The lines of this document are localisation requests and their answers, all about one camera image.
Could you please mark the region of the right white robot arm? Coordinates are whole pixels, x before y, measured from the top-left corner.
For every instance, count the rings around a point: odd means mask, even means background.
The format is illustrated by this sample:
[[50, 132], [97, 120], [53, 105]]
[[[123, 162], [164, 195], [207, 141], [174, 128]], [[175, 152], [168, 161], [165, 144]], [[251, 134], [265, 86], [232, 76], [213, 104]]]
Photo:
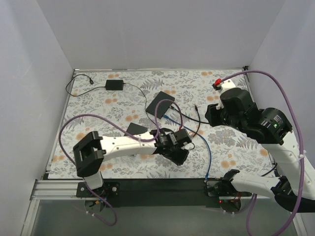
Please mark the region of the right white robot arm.
[[315, 169], [299, 148], [292, 126], [276, 108], [258, 109], [250, 93], [240, 88], [220, 89], [220, 102], [209, 105], [205, 114], [212, 127], [225, 125], [239, 130], [261, 144], [278, 165], [279, 177], [259, 177], [232, 169], [211, 191], [220, 196], [249, 192], [275, 199], [284, 209], [293, 211], [304, 174], [298, 213], [315, 210]]

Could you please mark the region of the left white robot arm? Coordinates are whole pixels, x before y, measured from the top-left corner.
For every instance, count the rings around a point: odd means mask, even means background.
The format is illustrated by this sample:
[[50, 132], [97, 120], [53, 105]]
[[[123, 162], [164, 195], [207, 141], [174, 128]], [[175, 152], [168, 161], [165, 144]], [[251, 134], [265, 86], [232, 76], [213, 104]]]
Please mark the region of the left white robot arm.
[[151, 130], [134, 136], [100, 136], [97, 131], [88, 133], [73, 147], [77, 176], [91, 189], [104, 185], [101, 171], [102, 162], [130, 155], [159, 154], [174, 164], [182, 165], [189, 154], [185, 146], [192, 138], [185, 129], [176, 132]]

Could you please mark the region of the black network switch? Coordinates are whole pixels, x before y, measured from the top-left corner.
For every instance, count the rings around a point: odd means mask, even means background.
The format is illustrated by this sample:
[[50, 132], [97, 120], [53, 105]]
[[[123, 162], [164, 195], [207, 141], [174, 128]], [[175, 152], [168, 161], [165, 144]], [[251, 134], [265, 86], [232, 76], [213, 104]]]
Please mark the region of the black network switch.
[[148, 129], [144, 126], [131, 122], [126, 130], [127, 133], [131, 135], [139, 135], [147, 132]]
[[160, 91], [152, 100], [152, 102], [146, 108], [146, 112], [150, 115], [155, 115], [156, 106], [159, 103], [157, 109], [157, 118], [161, 119], [162, 116], [167, 112], [172, 102], [175, 101], [175, 98], [163, 91]]

